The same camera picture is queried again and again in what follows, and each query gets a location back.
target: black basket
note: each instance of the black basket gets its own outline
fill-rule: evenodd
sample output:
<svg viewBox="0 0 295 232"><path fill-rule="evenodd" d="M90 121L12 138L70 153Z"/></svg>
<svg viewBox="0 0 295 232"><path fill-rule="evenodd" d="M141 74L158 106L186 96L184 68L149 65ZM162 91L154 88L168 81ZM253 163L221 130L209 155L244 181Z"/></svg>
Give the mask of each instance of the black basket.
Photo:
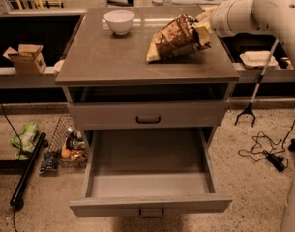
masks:
<svg viewBox="0 0 295 232"><path fill-rule="evenodd" d="M60 155L63 145L66 142L68 137L67 129L71 127L76 131L74 121L72 120L71 116L61 116L59 118L57 127L52 135L51 142L49 145L49 152L58 153L59 159L58 163L62 167L86 167L87 161L85 162L75 162L71 159L63 159Z"/></svg>

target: cardboard box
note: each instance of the cardboard box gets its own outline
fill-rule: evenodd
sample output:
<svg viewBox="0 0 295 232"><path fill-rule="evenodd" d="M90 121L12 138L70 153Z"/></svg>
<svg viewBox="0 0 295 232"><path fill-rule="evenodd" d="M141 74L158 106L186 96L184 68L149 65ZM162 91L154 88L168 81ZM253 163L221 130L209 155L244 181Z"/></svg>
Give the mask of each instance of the cardboard box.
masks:
<svg viewBox="0 0 295 232"><path fill-rule="evenodd" d="M46 68L41 45L20 44L18 51L8 48L3 54L10 59L19 75L39 75Z"/></svg>

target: gray countertop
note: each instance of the gray countertop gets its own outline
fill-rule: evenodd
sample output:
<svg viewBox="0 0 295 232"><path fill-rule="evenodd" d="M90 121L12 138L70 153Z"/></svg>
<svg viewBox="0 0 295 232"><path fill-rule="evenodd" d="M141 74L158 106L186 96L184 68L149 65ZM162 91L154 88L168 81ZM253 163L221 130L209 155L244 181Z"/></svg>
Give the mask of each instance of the gray countertop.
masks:
<svg viewBox="0 0 295 232"><path fill-rule="evenodd" d="M146 61L153 35L178 15L197 16L199 7L127 8L131 31L115 35L103 16L111 8L88 9L59 72L59 85L137 85L237 81L239 75L216 35L210 49L160 63Z"/></svg>

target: white container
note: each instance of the white container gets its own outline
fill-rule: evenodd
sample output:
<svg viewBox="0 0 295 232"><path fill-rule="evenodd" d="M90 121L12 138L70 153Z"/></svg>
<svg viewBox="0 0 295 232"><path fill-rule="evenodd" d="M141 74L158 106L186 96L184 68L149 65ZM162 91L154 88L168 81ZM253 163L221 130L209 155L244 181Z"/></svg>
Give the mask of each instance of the white container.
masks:
<svg viewBox="0 0 295 232"><path fill-rule="evenodd" d="M127 34L133 26L134 18L135 14L128 10L114 10L104 15L108 27L117 35Z"/></svg>
<svg viewBox="0 0 295 232"><path fill-rule="evenodd" d="M269 51L246 51L240 55L240 58L247 69L263 68L269 54ZM278 62L276 61L275 57L272 56L270 62L268 63L268 67L273 67L277 64Z"/></svg>

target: closed drawer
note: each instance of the closed drawer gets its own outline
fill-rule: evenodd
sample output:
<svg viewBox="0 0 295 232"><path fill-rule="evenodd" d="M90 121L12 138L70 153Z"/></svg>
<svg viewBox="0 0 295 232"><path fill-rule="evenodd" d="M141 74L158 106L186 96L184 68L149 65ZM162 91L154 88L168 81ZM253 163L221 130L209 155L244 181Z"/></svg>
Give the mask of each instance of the closed drawer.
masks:
<svg viewBox="0 0 295 232"><path fill-rule="evenodd" d="M200 129L96 130L78 217L222 212Z"/></svg>
<svg viewBox="0 0 295 232"><path fill-rule="evenodd" d="M225 101L72 103L79 130L210 127L221 124Z"/></svg>

